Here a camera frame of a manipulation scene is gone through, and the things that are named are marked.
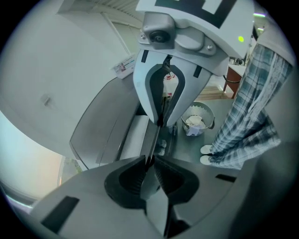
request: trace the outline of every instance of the white wall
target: white wall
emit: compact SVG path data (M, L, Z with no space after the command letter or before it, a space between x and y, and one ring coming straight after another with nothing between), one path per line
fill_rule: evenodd
M250 49L249 49L249 54L253 52L254 47L256 47L256 40L252 37L251 38L251 43L250 43Z
M127 53L100 13L56 14L61 3L40 2L10 38L0 58L0 111L34 141L72 158L80 117Z
M35 143L0 112L0 180L30 198L57 187L62 156Z
M137 56L137 53L140 50L137 39L139 34L141 33L140 29L115 22L113 23L113 25L123 39L130 53L135 53Z

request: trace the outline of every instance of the white shoe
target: white shoe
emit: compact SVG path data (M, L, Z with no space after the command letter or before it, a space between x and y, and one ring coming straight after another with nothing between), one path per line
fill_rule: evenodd
M209 158L210 158L210 156L207 156L207 155L201 156L200 162L204 165L211 165Z
M165 148L162 148L162 149L160 150L160 152L158 153L158 155L160 155L160 156L164 156L164 154L165 154Z
M205 145L205 146L201 147L200 152L203 155L211 154L211 147L212 147L212 145Z
M158 139L157 140L157 145L160 146L160 147L166 148L167 142L166 142L166 140Z

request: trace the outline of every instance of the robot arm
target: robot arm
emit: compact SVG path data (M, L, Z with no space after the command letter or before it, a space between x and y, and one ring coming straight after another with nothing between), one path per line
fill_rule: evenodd
M223 0L214 14L205 7L205 1L188 0L141 0L137 5L136 10L145 12L145 17L133 81L145 112L159 126L175 124L212 74L225 75L229 56L243 58L246 54L253 2ZM179 84L163 115L163 78L170 71Z

